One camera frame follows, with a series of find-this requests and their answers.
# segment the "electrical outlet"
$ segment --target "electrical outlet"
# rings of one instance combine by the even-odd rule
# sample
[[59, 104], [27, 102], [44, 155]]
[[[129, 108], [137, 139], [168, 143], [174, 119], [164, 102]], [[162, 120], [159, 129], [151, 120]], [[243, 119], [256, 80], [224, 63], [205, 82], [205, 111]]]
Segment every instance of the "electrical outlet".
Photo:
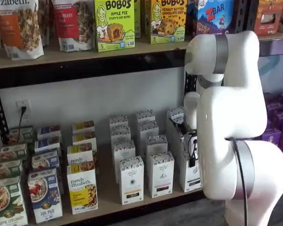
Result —
[[22, 117], [21, 126], [28, 125], [30, 117], [31, 117], [31, 113], [32, 113], [32, 108], [30, 106], [29, 100], [16, 101], [16, 106], [17, 106], [20, 117], [21, 117], [21, 112], [22, 112], [21, 107], [26, 107], [26, 111]]

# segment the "robotic arm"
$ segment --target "robotic arm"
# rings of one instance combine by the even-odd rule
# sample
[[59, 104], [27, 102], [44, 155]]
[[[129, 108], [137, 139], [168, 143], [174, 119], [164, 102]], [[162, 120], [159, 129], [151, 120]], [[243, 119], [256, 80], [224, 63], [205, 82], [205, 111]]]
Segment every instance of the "robotic arm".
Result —
[[[197, 74], [197, 93], [184, 100], [186, 123], [197, 129], [204, 194], [225, 200], [230, 226], [244, 225], [243, 190], [237, 155], [226, 138], [261, 135], [267, 123], [254, 32], [199, 35], [188, 45], [185, 69]], [[224, 74], [224, 86], [220, 87]], [[250, 226], [267, 226], [283, 194], [283, 153], [265, 141], [238, 141], [248, 197]]]

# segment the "white wall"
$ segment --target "white wall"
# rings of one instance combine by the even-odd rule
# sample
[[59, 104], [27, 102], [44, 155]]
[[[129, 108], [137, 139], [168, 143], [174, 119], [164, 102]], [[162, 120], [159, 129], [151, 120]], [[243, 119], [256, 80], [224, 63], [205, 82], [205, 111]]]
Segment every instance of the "white wall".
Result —
[[183, 68], [173, 68], [2, 89], [0, 96], [9, 128], [19, 123], [15, 102], [29, 99], [35, 128], [60, 123], [70, 145], [71, 125], [94, 120], [97, 141], [103, 144], [109, 141], [112, 114], [130, 114], [134, 132], [133, 114], [153, 109], [164, 131], [166, 110], [182, 103], [183, 80]]

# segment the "orange label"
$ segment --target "orange label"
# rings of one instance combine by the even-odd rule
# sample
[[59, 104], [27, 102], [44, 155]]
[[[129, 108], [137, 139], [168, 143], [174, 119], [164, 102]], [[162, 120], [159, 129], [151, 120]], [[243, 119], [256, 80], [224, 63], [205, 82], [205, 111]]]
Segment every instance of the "orange label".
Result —
[[5, 45], [22, 47], [17, 14], [0, 11], [0, 35]]

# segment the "green box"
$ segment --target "green box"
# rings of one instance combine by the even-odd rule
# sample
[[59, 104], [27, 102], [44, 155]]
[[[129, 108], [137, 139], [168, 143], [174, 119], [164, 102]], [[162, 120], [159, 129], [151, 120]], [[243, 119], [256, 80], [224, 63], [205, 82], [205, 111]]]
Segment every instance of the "green box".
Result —
[[134, 0], [95, 0], [99, 52], [135, 47]]

